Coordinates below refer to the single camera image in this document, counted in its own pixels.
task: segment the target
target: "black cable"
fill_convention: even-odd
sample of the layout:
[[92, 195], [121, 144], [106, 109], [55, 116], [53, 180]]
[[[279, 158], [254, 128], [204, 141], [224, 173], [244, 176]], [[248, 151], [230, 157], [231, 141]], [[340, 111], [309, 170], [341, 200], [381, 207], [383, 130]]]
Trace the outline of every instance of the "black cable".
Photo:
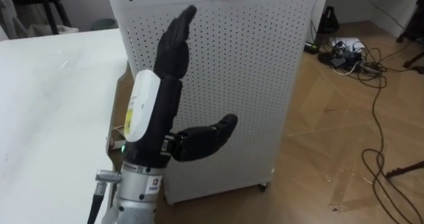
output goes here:
[[[376, 8], [376, 9], [378, 9], [379, 11], [381, 11], [383, 14], [385, 14], [385, 15], [387, 15], [391, 20], [393, 20], [393, 22], [395, 23], [395, 24], [397, 24], [400, 28], [402, 28], [402, 33], [404, 33], [405, 31], [406, 31], [406, 29], [405, 29], [405, 27], [404, 26], [402, 26], [399, 22], [398, 22], [398, 20], [396, 20], [393, 16], [391, 16], [388, 12], [386, 12], [385, 10], [383, 10], [381, 7], [379, 7], [378, 5], [376, 5], [372, 0], [369, 0], [370, 1], [370, 3], [371, 3], [371, 5], [374, 7], [374, 8]], [[384, 58], [382, 58], [381, 60], [380, 60], [380, 62], [383, 62], [384, 60], [386, 60], [387, 58], [389, 58], [389, 57], [391, 57], [391, 56], [393, 56], [393, 55], [396, 55], [396, 54], [399, 54], [400, 52], [403, 52], [411, 43], [412, 43], [413, 41], [412, 40], [410, 40], [407, 44], [406, 44], [406, 46], [404, 46], [401, 50], [399, 50], [399, 51], [397, 51], [397, 52], [394, 52], [394, 53], [392, 53], [392, 54], [389, 54], [389, 55], [387, 55], [387, 56], [385, 56]], [[404, 72], [404, 71], [408, 71], [409, 69], [405, 69], [405, 70], [396, 70], [396, 69], [391, 69], [391, 68], [388, 68], [389, 70], [391, 70], [391, 71], [394, 71], [394, 72]]]
[[[387, 213], [387, 215], [395, 223], [400, 224], [400, 222], [392, 215], [392, 213], [390, 213], [388, 208], [383, 204], [380, 196], [378, 195], [378, 193], [376, 191], [377, 186], [379, 186], [381, 188], [381, 190], [384, 192], [384, 194], [386, 195], [386, 197], [389, 200], [389, 202], [391, 203], [391, 205], [401, 215], [403, 220], [405, 220], [409, 224], [412, 224], [412, 222], [399, 210], [396, 203], [394, 203], [394, 201], [391, 199], [389, 193], [386, 191], [385, 187], [382, 185], [379, 177], [383, 176], [385, 178], [385, 180], [391, 185], [391, 187], [398, 194], [400, 194], [400, 196], [409, 204], [410, 207], [412, 207], [415, 214], [417, 214], [417, 216], [420, 220], [420, 224], [424, 224], [422, 216], [418, 212], [417, 208], [412, 204], [412, 202], [406, 197], [406, 195], [401, 190], [399, 190], [393, 183], [391, 183], [391, 181], [389, 179], [387, 179], [384, 176], [383, 169], [384, 169], [384, 161], [385, 160], [384, 160], [384, 155], [383, 155], [382, 152], [383, 152], [384, 147], [385, 147], [385, 142], [384, 142], [384, 134], [383, 134], [381, 124], [380, 124], [380, 122], [379, 122], [379, 120], [376, 116], [376, 102], [377, 102], [377, 100], [378, 100], [378, 98], [381, 94], [381, 90], [384, 89], [385, 87], [387, 87], [387, 77], [383, 76], [383, 73], [387, 72], [388, 70], [392, 70], [392, 69], [389, 69], [389, 68], [387, 68], [387, 67], [385, 67], [381, 64], [382, 57], [381, 57], [381, 50], [379, 48], [368, 49], [368, 47], [365, 43], [363, 43], [363, 45], [364, 45], [364, 49], [365, 49], [365, 55], [363, 55], [363, 57], [362, 57], [363, 58], [362, 65], [361, 65], [362, 69], [359, 70], [356, 73], [356, 77], [353, 74], [349, 74], [348, 77], [358, 80], [360, 83], [362, 83], [363, 85], [365, 85], [367, 87], [378, 89], [378, 92], [377, 92], [377, 94], [376, 94], [376, 96], [375, 96], [375, 98], [372, 102], [372, 110], [371, 111], [372, 111], [373, 119], [377, 124], [378, 130], [379, 130], [379, 133], [380, 133], [380, 137], [381, 137], [380, 149], [376, 150], [376, 149], [373, 149], [373, 148], [366, 148], [362, 151], [362, 154], [361, 154], [361, 158], [362, 158], [362, 161], [363, 161], [365, 167], [367, 168], [367, 170], [373, 176], [372, 191], [374, 192], [374, 195], [376, 196], [376, 199], [378, 200], [378, 203], [382, 206], [383, 210]], [[378, 60], [374, 57], [374, 55], [372, 55], [371, 51], [373, 51], [373, 50], [377, 51]], [[373, 61], [369, 62], [368, 56], [370, 56], [373, 59]], [[368, 83], [368, 82], [375, 80], [375, 79], [378, 79], [378, 81], [379, 81], [378, 85]], [[371, 169], [370, 165], [365, 160], [365, 154], [369, 153], [369, 152], [376, 154], [376, 163], [377, 163], [377, 166], [378, 166], [376, 173], [375, 173], [375, 171], [373, 171]]]

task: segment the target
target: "black robotic finger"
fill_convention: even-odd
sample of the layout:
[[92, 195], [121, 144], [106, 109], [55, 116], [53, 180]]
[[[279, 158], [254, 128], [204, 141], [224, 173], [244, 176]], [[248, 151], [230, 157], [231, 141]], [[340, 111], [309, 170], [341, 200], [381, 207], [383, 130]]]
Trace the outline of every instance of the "black robotic finger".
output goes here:
[[189, 49], [186, 40], [189, 24], [197, 9], [191, 5], [174, 19], [159, 41], [154, 73], [160, 78], [171, 75], [181, 79], [187, 72]]

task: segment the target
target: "yellow label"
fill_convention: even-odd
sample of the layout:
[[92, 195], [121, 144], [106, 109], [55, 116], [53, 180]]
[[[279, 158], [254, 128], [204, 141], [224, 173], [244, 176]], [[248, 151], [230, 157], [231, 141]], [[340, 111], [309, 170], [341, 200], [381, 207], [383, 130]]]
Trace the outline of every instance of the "yellow label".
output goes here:
[[133, 117], [132, 113], [133, 113], [133, 109], [128, 109], [127, 115], [125, 116], [125, 127], [124, 127], [125, 136], [129, 135], [130, 133], [131, 118]]

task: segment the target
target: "robotic hand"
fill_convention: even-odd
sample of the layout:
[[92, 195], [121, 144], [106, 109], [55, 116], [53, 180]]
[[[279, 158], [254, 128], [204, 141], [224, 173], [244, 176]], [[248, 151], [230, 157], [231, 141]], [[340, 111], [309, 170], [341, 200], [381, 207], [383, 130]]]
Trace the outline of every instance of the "robotic hand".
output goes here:
[[154, 70], [136, 75], [127, 117], [121, 172], [101, 170], [89, 214], [95, 223], [107, 183], [118, 184], [113, 206], [104, 224], [153, 224], [156, 196], [165, 167], [171, 157], [193, 161], [217, 152], [237, 125], [236, 115], [226, 115], [208, 127], [194, 127], [171, 133], [182, 91], [181, 79], [189, 64], [189, 24], [197, 9], [189, 6], [174, 19], [162, 35]]

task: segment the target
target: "cable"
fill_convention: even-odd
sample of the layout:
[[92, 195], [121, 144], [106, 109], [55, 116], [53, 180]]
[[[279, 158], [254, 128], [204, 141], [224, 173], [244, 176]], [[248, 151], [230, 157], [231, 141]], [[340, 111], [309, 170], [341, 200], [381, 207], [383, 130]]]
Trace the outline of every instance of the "cable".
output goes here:
[[122, 138], [125, 138], [124, 133], [122, 133], [122, 131], [120, 130], [120, 128], [123, 128], [123, 127], [124, 125], [120, 125], [118, 127], [112, 127], [112, 131], [117, 131], [122, 136]]
[[[386, 12], [385, 10], [383, 10], [381, 7], [379, 7], [378, 5], [376, 5], [372, 0], [369, 0], [370, 1], [370, 3], [371, 3], [371, 5], [374, 7], [374, 8], [376, 8], [376, 9], [378, 9], [379, 11], [381, 11], [383, 14], [385, 14], [385, 15], [387, 15], [389, 18], [391, 18], [391, 20], [393, 20], [393, 22], [395, 23], [395, 24], [397, 24], [400, 28], [402, 28], [402, 33], [404, 33], [405, 31], [406, 31], [406, 29], [405, 29], [405, 27], [404, 26], [402, 26], [399, 22], [398, 22], [398, 20], [396, 20], [393, 16], [391, 16], [388, 12]], [[410, 40], [407, 44], [406, 44], [406, 46], [404, 46], [401, 50], [399, 50], [399, 51], [397, 51], [397, 52], [394, 52], [394, 53], [392, 53], [392, 54], [389, 54], [389, 55], [387, 55], [387, 56], [385, 56], [384, 58], [382, 58], [381, 60], [380, 60], [380, 62], [383, 62], [385, 59], [387, 59], [387, 58], [389, 58], [389, 57], [391, 57], [391, 56], [393, 56], [393, 55], [396, 55], [396, 54], [399, 54], [400, 52], [403, 52], [410, 44], [412, 43], [412, 41]], [[408, 69], [406, 69], [406, 70], [393, 70], [393, 71], [395, 71], [395, 72], [404, 72], [404, 71], [408, 71]]]
[[403, 25], [401, 25], [393, 16], [391, 16], [388, 12], [386, 12], [385, 10], [383, 10], [382, 8], [380, 8], [378, 5], [376, 5], [372, 0], [369, 0], [371, 5], [378, 9], [379, 11], [383, 12], [383, 14], [387, 15], [389, 18], [391, 18], [391, 20], [393, 20], [393, 22], [395, 22], [399, 27], [402, 28], [402, 30], [405, 32], [405, 28], [403, 27]]
[[[383, 129], [381, 127], [381, 124], [376, 116], [376, 103], [377, 100], [381, 94], [382, 89], [384, 89], [385, 87], [387, 87], [387, 77], [383, 76], [383, 73], [388, 72], [389, 70], [392, 71], [393, 69], [389, 69], [385, 66], [383, 66], [381, 64], [382, 61], [382, 57], [381, 57], [381, 50], [379, 48], [371, 48], [368, 49], [368, 46], [362, 42], [362, 44], [364, 45], [364, 50], [365, 50], [365, 55], [362, 55], [362, 63], [359, 63], [360, 67], [363, 68], [361, 70], [356, 70], [356, 77], [353, 76], [353, 70], [347, 72], [346, 74], [340, 74], [343, 76], [348, 76], [352, 79], [356, 79], [358, 80], [360, 83], [364, 84], [367, 87], [371, 87], [374, 89], [377, 89], [378, 92], [372, 102], [372, 116], [374, 121], [377, 124], [378, 130], [379, 130], [379, 134], [381, 137], [381, 142], [380, 142], [380, 149], [376, 150], [373, 148], [366, 148], [362, 151], [361, 153], [361, 158], [362, 161], [365, 165], [365, 167], [367, 168], [367, 170], [371, 173], [371, 175], [373, 176], [373, 180], [372, 180], [372, 191], [374, 193], [374, 195], [376, 196], [376, 199], [378, 200], [378, 203], [381, 205], [381, 207], [383, 208], [383, 210], [386, 212], [386, 214], [392, 219], [392, 221], [394, 221], [397, 224], [400, 224], [400, 222], [393, 216], [393, 214], [388, 210], [388, 208], [386, 207], [386, 205], [383, 203], [382, 199], [380, 198], [380, 196], [377, 193], [376, 188], [379, 186], [381, 188], [381, 190], [384, 192], [384, 195], [387, 197], [387, 199], [389, 200], [389, 202], [391, 203], [391, 205], [394, 207], [394, 209], [400, 214], [401, 218], [406, 221], [409, 224], [412, 224], [411, 220], [409, 220], [400, 210], [399, 207], [396, 205], [396, 203], [394, 203], [394, 201], [391, 199], [389, 193], [387, 192], [386, 188], [383, 186], [383, 184], [381, 183], [379, 177], [382, 176], [390, 185], [391, 187], [409, 204], [409, 206], [414, 210], [415, 214], [418, 216], [419, 220], [420, 220], [420, 224], [424, 224], [423, 222], [423, 218], [420, 215], [420, 213], [418, 212], [417, 208], [412, 204], [412, 202], [406, 197], [406, 195], [399, 190], [393, 183], [391, 183], [391, 181], [386, 178], [384, 176], [383, 173], [383, 169], [384, 169], [384, 155], [383, 155], [383, 150], [385, 147], [385, 142], [384, 142], [384, 134], [383, 134]], [[371, 51], [375, 50], [378, 53], [378, 60], [374, 57], [374, 55], [371, 53]], [[374, 84], [369, 84], [369, 82], [378, 79], [378, 85], [374, 85]], [[365, 160], [365, 154], [367, 153], [372, 153], [372, 154], [376, 154], [376, 163], [377, 163], [377, 171], [373, 171], [370, 167], [370, 165], [367, 163], [367, 161]]]
[[[384, 150], [384, 146], [385, 146], [385, 143], [384, 143], [384, 134], [383, 134], [383, 129], [382, 129], [382, 127], [381, 127], [381, 124], [380, 124], [380, 122], [379, 122], [379, 120], [378, 120], [378, 118], [377, 118], [377, 116], [376, 116], [376, 103], [377, 103], [377, 99], [378, 99], [378, 97], [380, 96], [380, 94], [381, 94], [381, 90], [382, 90], [382, 88], [383, 88], [383, 86], [382, 86], [382, 78], [385, 78], [386, 79], [386, 77], [384, 77], [384, 76], [379, 76], [379, 86], [377, 87], [377, 89], [378, 89], [378, 92], [377, 92], [377, 95], [375, 96], [375, 98], [374, 98], [374, 101], [372, 102], [372, 116], [373, 116], [373, 118], [374, 118], [374, 121], [376, 122], [376, 124], [377, 124], [377, 127], [378, 127], [378, 130], [379, 130], [379, 133], [380, 133], [380, 136], [381, 136], [381, 143], [380, 143], [380, 149], [379, 150], [375, 150], [375, 149], [373, 149], [373, 148], [366, 148], [366, 149], [364, 149], [363, 151], [362, 151], [362, 154], [361, 154], [361, 158], [362, 158], [362, 162], [364, 163], [364, 165], [365, 165], [365, 167], [368, 169], [368, 171], [373, 175], [373, 177], [374, 177], [374, 179], [372, 180], [372, 191], [374, 192], [374, 195], [376, 196], [376, 198], [377, 198], [377, 200], [378, 200], [378, 202], [380, 203], [380, 205], [382, 206], [382, 208], [383, 208], [383, 210], [388, 214], [388, 216], [395, 222], [395, 223], [398, 223], [398, 224], [400, 224], [400, 222], [398, 222], [394, 217], [393, 217], [393, 215], [388, 211], [388, 209], [387, 209], [387, 207], [383, 204], [383, 202], [382, 202], [382, 200], [380, 199], [380, 197], [378, 196], [378, 194], [377, 194], [377, 191], [376, 191], [376, 184], [378, 184], [380, 187], [381, 187], [381, 189], [382, 189], [382, 191], [384, 192], [384, 194], [386, 195], [386, 197], [387, 197], [387, 199], [390, 201], [390, 203], [393, 205], [393, 207], [395, 208], [395, 210], [403, 217], [403, 219], [405, 220], [405, 221], [407, 221], [408, 223], [410, 223], [410, 224], [412, 224], [412, 222], [399, 210], [399, 208], [397, 207], [397, 205], [393, 202], [393, 200], [390, 198], [390, 195], [388, 194], [388, 192], [386, 191], [386, 189], [384, 188], [384, 186], [382, 185], [382, 183], [381, 183], [381, 181], [379, 180], [379, 176], [381, 175], [381, 174], [383, 174], [383, 167], [384, 167], [384, 155], [383, 155], [383, 150]], [[365, 160], [365, 154], [367, 153], [367, 152], [373, 152], [373, 153], [376, 153], [377, 154], [377, 156], [376, 156], [376, 163], [377, 163], [377, 166], [378, 166], [378, 172], [377, 173], [375, 173], [372, 169], [371, 169], [371, 167], [368, 165], [368, 163], [367, 163], [367, 161]], [[400, 191], [391, 181], [390, 181], [390, 179], [387, 179], [386, 177], [384, 177], [385, 178], [385, 180], [396, 190], [396, 192], [398, 193], [398, 194], [400, 194], [401, 196], [402, 196], [402, 198], [413, 208], [413, 210], [414, 210], [414, 212], [417, 214], [417, 216], [418, 216], [418, 218], [419, 218], [419, 220], [420, 220], [420, 223], [422, 224], [423, 223], [423, 218], [422, 218], [422, 216], [419, 214], [419, 212], [418, 212], [418, 210], [417, 210], [417, 208], [412, 204], [412, 202], [405, 196], [405, 194], [402, 192], [402, 191]]]
[[347, 73], [345, 73], [345, 74], [341, 74], [340, 72], [338, 72], [338, 71], [336, 71], [334, 68], [333, 68], [333, 72], [335, 72], [335, 73], [337, 73], [338, 75], [340, 75], [340, 76], [348, 76], [348, 75], [350, 75], [351, 73], [353, 73], [353, 71], [355, 70], [355, 68], [356, 68], [356, 66], [359, 64], [359, 62], [357, 62], [354, 66], [353, 66], [353, 68], [352, 68], [352, 70], [351, 71], [349, 71], [349, 72], [347, 72]]

